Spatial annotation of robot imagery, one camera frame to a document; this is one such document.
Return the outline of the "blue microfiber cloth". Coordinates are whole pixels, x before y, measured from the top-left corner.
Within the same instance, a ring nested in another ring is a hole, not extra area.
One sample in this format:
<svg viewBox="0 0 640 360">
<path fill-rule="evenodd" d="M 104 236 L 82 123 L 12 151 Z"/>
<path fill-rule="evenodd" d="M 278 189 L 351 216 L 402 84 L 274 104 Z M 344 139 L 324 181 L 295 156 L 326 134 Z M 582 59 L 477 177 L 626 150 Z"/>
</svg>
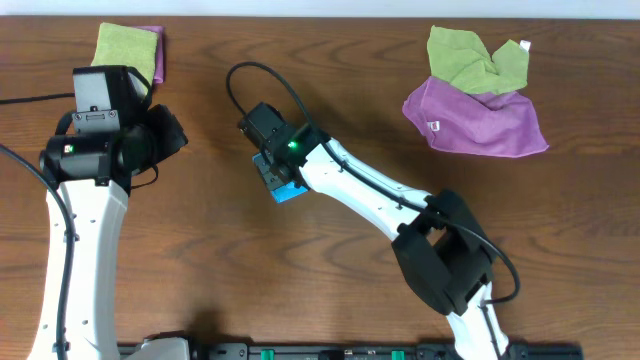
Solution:
<svg viewBox="0 0 640 360">
<path fill-rule="evenodd" d="M 252 157 L 264 185 L 273 197 L 276 203 L 283 203 L 295 197 L 298 197 L 308 191 L 308 188 L 297 184 L 295 181 L 284 183 L 278 176 L 274 175 L 263 156 L 258 153 Z"/>
</svg>

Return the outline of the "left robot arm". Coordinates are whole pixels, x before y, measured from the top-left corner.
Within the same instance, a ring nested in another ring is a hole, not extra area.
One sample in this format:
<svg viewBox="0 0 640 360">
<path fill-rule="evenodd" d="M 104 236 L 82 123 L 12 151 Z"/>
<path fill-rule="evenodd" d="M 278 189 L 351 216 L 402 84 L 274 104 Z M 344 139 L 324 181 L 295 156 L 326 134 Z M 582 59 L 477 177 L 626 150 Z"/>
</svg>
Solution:
<svg viewBox="0 0 640 360">
<path fill-rule="evenodd" d="M 152 102 L 151 84 L 125 65 L 76 68 L 75 110 L 39 156 L 47 187 L 49 250 L 32 359 L 117 359 L 118 242 L 133 178 L 188 139 Z"/>
</svg>

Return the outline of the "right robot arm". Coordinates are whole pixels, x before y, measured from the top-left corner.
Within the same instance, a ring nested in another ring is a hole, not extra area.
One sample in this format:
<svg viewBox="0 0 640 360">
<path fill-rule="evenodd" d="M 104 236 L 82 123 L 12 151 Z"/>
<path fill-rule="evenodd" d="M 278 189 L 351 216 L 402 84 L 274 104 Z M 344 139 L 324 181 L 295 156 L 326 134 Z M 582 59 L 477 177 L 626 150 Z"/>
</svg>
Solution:
<svg viewBox="0 0 640 360">
<path fill-rule="evenodd" d="M 432 195 L 396 182 L 325 132 L 295 128 L 265 103 L 244 114 L 238 127 L 258 149 L 269 189 L 295 184 L 329 196 L 390 240 L 408 286 L 446 317 L 458 356 L 506 357 L 509 340 L 492 304 L 499 252 L 457 194 Z"/>
</svg>

